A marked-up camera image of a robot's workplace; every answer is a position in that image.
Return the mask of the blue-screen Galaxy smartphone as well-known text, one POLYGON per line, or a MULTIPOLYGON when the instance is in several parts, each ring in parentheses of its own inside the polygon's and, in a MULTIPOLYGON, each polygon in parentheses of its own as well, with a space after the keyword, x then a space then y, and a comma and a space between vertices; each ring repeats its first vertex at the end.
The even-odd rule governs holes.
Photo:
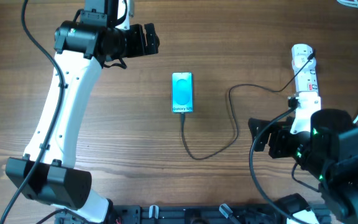
POLYGON ((193 74, 172 73, 172 112, 192 113, 193 108, 193 74))

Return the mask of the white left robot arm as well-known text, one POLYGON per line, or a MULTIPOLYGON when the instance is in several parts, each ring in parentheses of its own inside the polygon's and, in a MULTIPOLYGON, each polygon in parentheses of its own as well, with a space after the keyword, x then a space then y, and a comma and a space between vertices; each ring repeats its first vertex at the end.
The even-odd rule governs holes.
POLYGON ((47 99, 21 158, 5 172, 16 195, 56 207, 85 223, 119 223, 112 201, 91 188, 92 177, 75 168, 76 144, 94 84, 105 68, 126 68, 125 58, 158 53, 153 24, 131 24, 134 2, 86 1, 54 34, 54 67, 47 99))

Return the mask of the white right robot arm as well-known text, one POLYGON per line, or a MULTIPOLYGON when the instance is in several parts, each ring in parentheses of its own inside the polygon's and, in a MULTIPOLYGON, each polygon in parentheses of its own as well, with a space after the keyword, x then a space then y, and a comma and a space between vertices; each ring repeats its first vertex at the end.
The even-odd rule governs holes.
POLYGON ((311 115, 310 127, 290 133, 290 110, 271 121, 251 118, 251 153, 268 145, 273 159, 292 157, 319 181, 325 205, 343 223, 358 223, 358 126, 343 110, 323 109, 311 115))

